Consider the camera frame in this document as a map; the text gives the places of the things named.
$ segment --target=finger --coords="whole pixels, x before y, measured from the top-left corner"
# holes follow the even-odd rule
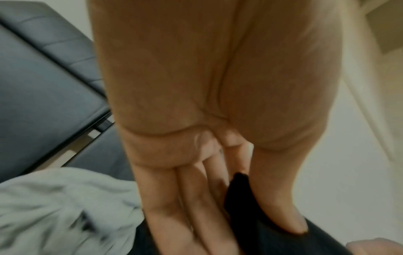
[[[209,254],[240,254],[232,230],[209,191],[202,162],[179,167],[177,176],[183,206]]]
[[[152,168],[174,168],[203,161],[220,150],[214,134],[193,127],[166,135],[139,135],[117,123],[132,163]]]
[[[308,230],[305,218],[293,205],[293,184],[303,161],[321,137],[326,122],[316,124],[309,135],[282,150],[255,146],[249,182],[266,215],[284,230],[302,234]]]
[[[386,239],[351,242],[347,248],[354,255],[403,255],[403,246]]]
[[[228,171],[221,153],[217,153],[203,161],[209,189],[218,206],[224,206],[225,195],[229,185]]]
[[[174,169],[135,166],[143,210],[151,234],[163,255],[207,255],[194,234],[179,202]]]
[[[222,151],[225,156],[225,163],[228,168],[230,180],[232,180],[236,173],[249,174],[252,157],[249,142],[244,141],[240,145],[223,147]]]

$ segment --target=skin fold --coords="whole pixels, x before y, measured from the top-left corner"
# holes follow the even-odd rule
[[[161,253],[241,253],[221,209],[235,172],[249,174],[277,225],[307,231],[291,190],[337,92],[337,1],[88,7],[107,97]]]

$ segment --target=leather upholstery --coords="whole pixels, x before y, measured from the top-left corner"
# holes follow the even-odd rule
[[[35,169],[108,113],[103,97],[0,26],[0,182]]]
[[[101,133],[65,166],[83,168],[121,180],[134,180],[115,125]]]
[[[0,24],[105,96],[92,41],[48,5],[0,1]]]

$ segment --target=black leather couch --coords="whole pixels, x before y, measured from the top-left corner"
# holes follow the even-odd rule
[[[93,43],[44,3],[0,1],[0,182],[29,173],[110,116]],[[134,180],[108,123],[66,163]],[[131,255],[157,255],[147,224]]]

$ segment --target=gray cloth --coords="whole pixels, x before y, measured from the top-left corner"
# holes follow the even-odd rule
[[[126,255],[143,220],[133,181],[55,168],[0,184],[0,254]]]

